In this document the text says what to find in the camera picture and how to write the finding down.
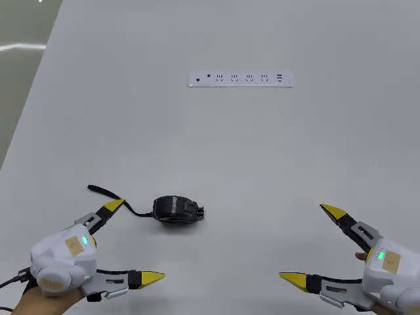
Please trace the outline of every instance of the electrical outlet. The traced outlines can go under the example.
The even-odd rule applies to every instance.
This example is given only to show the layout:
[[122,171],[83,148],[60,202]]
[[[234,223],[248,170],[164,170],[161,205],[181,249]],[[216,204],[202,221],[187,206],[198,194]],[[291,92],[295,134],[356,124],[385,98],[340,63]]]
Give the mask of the electrical outlet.
[[196,71],[189,87],[293,87],[291,71]]

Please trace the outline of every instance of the gray floor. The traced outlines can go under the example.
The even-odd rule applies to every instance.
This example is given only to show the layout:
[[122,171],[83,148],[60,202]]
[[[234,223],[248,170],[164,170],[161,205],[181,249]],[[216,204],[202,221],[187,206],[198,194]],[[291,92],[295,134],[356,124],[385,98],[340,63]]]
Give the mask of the gray floor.
[[61,0],[0,1],[0,167],[60,5]]

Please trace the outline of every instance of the beige sticker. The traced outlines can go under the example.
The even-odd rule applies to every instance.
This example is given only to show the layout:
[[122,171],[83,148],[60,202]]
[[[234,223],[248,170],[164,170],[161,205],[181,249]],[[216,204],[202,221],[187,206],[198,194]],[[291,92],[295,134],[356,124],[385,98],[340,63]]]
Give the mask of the beige sticker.
[[61,291],[63,290],[63,283],[57,281],[51,281],[45,278],[42,278],[39,282],[39,285],[45,289],[50,289],[51,291]]
[[66,239],[66,245],[73,257],[85,251],[77,236]]
[[392,274],[396,274],[398,271],[398,265],[400,264],[401,255],[387,251],[385,258],[383,259],[382,269]]
[[420,305],[413,305],[407,307],[405,314],[420,314]]

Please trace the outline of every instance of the table surface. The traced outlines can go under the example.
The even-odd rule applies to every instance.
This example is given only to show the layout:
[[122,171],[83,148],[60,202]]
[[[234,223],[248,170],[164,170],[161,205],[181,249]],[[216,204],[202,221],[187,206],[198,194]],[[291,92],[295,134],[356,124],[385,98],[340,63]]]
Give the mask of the table surface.
[[[0,173],[1,277],[107,202],[86,189],[98,184],[139,211],[188,196],[206,218],[166,228],[121,208],[98,233],[99,267],[167,277],[69,314],[338,314],[278,272],[362,275],[323,202],[420,251],[419,9],[65,0]],[[295,88],[188,88],[205,69],[290,69]]]

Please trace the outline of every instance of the black cable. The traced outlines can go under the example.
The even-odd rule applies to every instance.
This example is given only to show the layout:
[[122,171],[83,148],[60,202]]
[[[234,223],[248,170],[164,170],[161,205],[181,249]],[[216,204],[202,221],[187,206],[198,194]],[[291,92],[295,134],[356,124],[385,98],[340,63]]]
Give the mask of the black cable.
[[7,312],[13,312],[13,308],[10,308],[10,307],[5,307],[5,306],[0,306],[0,310],[5,310],[5,311],[7,311]]
[[[14,282],[20,281],[21,277],[22,276],[16,276],[16,277],[13,277],[13,278],[3,282],[2,284],[0,284],[0,289],[5,287],[6,285],[13,284]],[[0,306],[0,310],[5,310],[5,311],[10,312],[10,313],[13,312],[13,308],[5,307],[5,306]]]
[[[92,192],[96,192],[98,194],[102,194],[105,195],[109,198],[114,198],[114,199],[122,199],[119,196],[115,195],[113,192],[110,192],[109,190],[99,187],[99,186],[95,186],[95,185],[87,185],[87,189],[89,189]],[[150,218],[152,217],[152,213],[138,213],[136,212],[127,201],[124,201],[124,205],[128,208],[128,210],[131,211],[132,214],[138,216],[138,217],[142,217],[142,218]]]
[[6,285],[12,284],[12,283],[17,282],[19,280],[20,280],[20,277],[19,276],[13,277],[12,279],[7,280],[6,282],[3,282],[2,284],[0,284],[0,289],[2,287],[5,287]]

